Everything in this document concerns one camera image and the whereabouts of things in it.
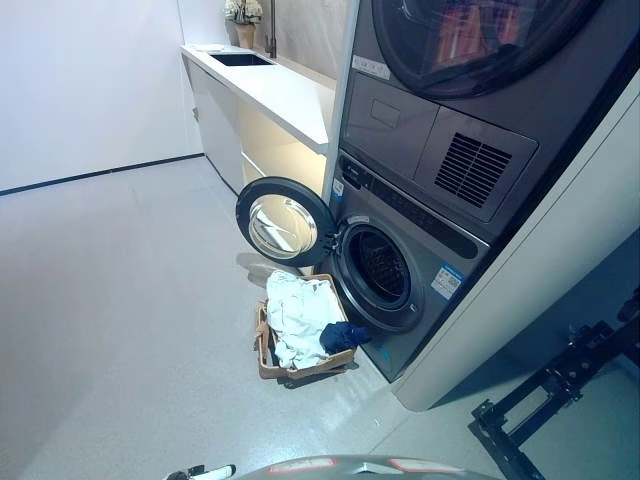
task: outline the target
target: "open washer door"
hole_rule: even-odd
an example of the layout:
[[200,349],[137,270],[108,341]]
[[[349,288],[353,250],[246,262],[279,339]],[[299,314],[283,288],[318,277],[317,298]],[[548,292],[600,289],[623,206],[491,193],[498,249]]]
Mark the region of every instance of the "open washer door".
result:
[[253,248],[281,265],[315,265],[335,248],[337,226],[329,208],[312,190],[288,178],[260,178],[244,187],[236,221]]

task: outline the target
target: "vase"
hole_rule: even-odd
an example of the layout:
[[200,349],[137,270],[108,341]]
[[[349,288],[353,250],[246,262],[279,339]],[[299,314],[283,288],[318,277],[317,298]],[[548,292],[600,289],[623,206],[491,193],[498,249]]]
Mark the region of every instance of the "vase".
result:
[[248,25],[240,25],[234,23],[236,32],[238,33],[238,43],[242,48],[253,48],[253,35],[256,31],[256,26],[253,23]]

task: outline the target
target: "washing machine door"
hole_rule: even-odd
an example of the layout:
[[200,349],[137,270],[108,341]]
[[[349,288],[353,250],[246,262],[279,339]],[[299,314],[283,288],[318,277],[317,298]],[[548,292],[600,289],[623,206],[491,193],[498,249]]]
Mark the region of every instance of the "washing machine door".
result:
[[600,3],[372,0],[372,10],[380,50],[394,75],[424,98],[456,99],[522,78],[575,36]]
[[312,190],[288,178],[260,178],[244,187],[236,221],[253,248],[282,265],[315,265],[335,248],[337,228],[329,208]]

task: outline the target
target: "dryer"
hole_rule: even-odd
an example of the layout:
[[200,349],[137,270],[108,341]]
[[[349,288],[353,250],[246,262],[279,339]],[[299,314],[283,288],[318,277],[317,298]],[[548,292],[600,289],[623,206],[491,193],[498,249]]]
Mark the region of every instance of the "dryer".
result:
[[640,2],[361,0],[340,148],[493,243],[638,68]]

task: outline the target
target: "countertop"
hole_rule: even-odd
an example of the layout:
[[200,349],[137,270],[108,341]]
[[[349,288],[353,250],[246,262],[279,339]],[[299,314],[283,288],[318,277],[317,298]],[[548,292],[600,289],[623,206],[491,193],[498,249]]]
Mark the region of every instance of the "countertop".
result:
[[[228,67],[209,53],[257,54],[256,52],[228,45],[182,46],[182,54],[186,58],[239,98],[258,108],[315,153],[327,153],[327,131],[331,125],[334,90],[277,63]],[[274,61],[257,55],[267,61]]]

